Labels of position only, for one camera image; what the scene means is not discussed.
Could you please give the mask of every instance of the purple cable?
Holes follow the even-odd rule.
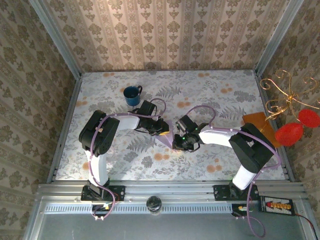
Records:
[[[153,100],[161,100],[161,101],[163,101],[163,103],[164,103],[163,113],[164,113],[164,112],[166,111],[166,107],[167,107],[166,102],[165,102],[164,100],[160,99],[160,98],[155,98],[155,99],[153,99]],[[130,112],[127,112],[127,113],[113,113],[113,114],[110,114],[110,115],[106,115],[106,116],[101,120],[101,122],[99,123],[98,127],[96,128],[96,130],[95,130],[95,132],[94,132],[94,134],[93,134],[92,140],[91,140],[91,145],[90,145],[90,153],[91,153],[91,156],[90,156],[90,160],[89,160],[89,172],[90,172],[90,174],[91,174],[94,182],[97,184],[97,186],[99,186],[100,188],[106,190],[106,191],[107,191],[108,193],[110,193],[111,196],[112,196],[112,206],[111,206],[111,209],[110,209],[110,211],[109,211],[107,214],[105,214],[105,215],[103,216],[103,218],[108,217],[109,214],[113,211],[113,209],[114,209],[114,207],[115,207],[116,198],[115,198],[115,195],[114,195],[114,193],[113,193],[112,191],[110,191],[108,188],[106,188],[106,187],[102,186],[101,184],[99,184],[98,181],[96,180],[96,178],[95,178],[95,176],[94,176],[94,174],[93,174],[93,172],[92,172],[92,168],[91,168],[91,159],[92,159],[92,157],[94,156],[93,148],[94,148],[94,143],[95,143],[96,137],[97,137],[97,135],[98,135],[99,129],[101,128],[102,124],[104,124],[104,122],[105,122],[108,118],[113,117],[113,116],[136,116],[136,117],[144,117],[144,118],[151,118],[151,119],[152,119],[152,118],[161,117],[160,114],[155,115],[155,116],[145,116],[145,115],[134,114],[134,113],[130,113]]]
[[[251,189],[252,189],[252,186],[254,184],[254,181],[259,177],[259,175],[263,172],[263,170],[266,170],[266,169],[275,169],[277,167],[279,167],[282,163],[282,160],[281,160],[281,157],[279,156],[279,154],[276,152],[276,150],[274,150],[269,144],[267,144],[266,142],[264,142],[263,140],[261,140],[260,138],[252,135],[252,134],[249,134],[247,132],[244,132],[244,131],[241,131],[241,130],[237,130],[237,129],[231,129],[231,128],[219,128],[219,127],[212,127],[211,126],[211,129],[212,130],[216,130],[216,131],[229,131],[229,132],[237,132],[237,133],[240,133],[240,134],[243,134],[247,137],[250,137],[252,138],[253,140],[256,140],[257,142],[261,143],[262,145],[264,145],[266,148],[268,148],[275,156],[276,158],[278,159],[278,163],[273,165],[273,166],[266,166],[266,167],[263,167],[257,174],[256,176],[253,178],[252,182],[250,183],[249,185],[249,191],[248,191],[248,195],[246,197],[246,218],[248,220],[248,224],[249,224],[249,227],[253,233],[253,235],[255,235],[257,238],[264,238],[266,236],[266,229],[265,229],[265,226],[258,220],[258,219],[255,219],[262,227],[263,227],[263,234],[262,235],[258,235],[252,225],[251,225],[251,222],[250,222],[250,218],[254,219],[253,217],[250,216],[250,212],[249,212],[249,202],[250,202],[250,193],[251,193]]]
[[[216,115],[217,115],[216,110],[212,106],[198,105],[198,106],[195,106],[195,107],[191,108],[185,115],[188,115],[192,110],[197,109],[197,108],[208,108],[208,109],[211,109],[213,111],[213,117],[209,121],[209,126],[211,126],[212,121],[216,118]]]

